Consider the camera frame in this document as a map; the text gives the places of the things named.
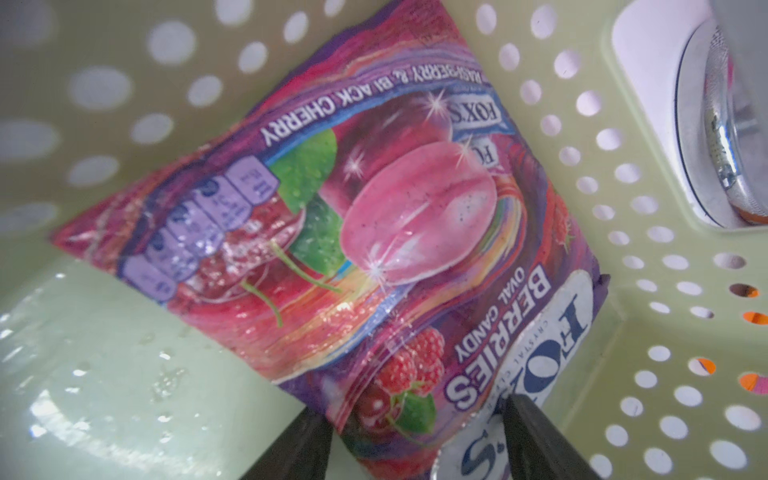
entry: nutrition label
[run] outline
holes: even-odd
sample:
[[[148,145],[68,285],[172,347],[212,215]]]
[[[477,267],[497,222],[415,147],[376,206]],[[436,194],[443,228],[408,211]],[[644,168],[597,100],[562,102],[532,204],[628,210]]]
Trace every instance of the nutrition label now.
[[[244,157],[224,175],[200,182],[168,215],[143,253],[125,261],[122,276],[158,302],[195,274],[200,260],[216,253],[227,232],[242,227],[267,202],[280,181],[256,157]]]

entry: candy bag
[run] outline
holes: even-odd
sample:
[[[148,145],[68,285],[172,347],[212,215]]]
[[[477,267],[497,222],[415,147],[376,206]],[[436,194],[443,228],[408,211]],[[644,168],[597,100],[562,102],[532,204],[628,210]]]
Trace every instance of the candy bag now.
[[[506,478],[606,285],[438,0],[337,35],[239,124],[52,237],[321,412],[375,478]]]

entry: plastic basket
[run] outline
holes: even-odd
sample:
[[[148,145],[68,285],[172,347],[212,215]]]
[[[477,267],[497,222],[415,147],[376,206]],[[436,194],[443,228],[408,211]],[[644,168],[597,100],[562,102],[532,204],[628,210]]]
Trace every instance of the plastic basket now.
[[[5,478],[237,478],[298,413],[46,233],[227,129],[385,3],[0,6]],[[767,295],[740,294],[768,289],[766,231],[691,210],[611,47],[629,2],[444,3],[613,276],[546,413],[606,478],[764,478],[768,326],[743,315]],[[362,476],[335,442],[328,478]]]

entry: pink candy illustration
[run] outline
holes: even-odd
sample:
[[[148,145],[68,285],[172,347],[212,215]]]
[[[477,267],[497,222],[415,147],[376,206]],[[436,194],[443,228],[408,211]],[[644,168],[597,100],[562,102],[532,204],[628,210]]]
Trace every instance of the pink candy illustration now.
[[[491,223],[493,178],[472,149],[416,148],[357,196],[341,229],[344,254],[382,285],[425,279],[464,259]]]

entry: raspberry illustration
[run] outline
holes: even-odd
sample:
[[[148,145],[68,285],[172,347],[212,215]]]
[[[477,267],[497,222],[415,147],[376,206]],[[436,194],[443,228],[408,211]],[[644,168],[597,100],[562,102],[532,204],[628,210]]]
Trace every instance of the raspberry illustration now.
[[[376,382],[392,396],[410,389],[414,380],[416,380],[416,365],[406,349],[395,352],[376,376]]]
[[[413,356],[417,369],[420,365],[423,368],[430,368],[442,361],[445,338],[437,329],[429,327],[408,342],[407,348]]]
[[[429,395],[443,375],[445,375],[445,366],[438,361],[431,369],[419,372],[416,376],[416,387],[413,392],[418,396]]]

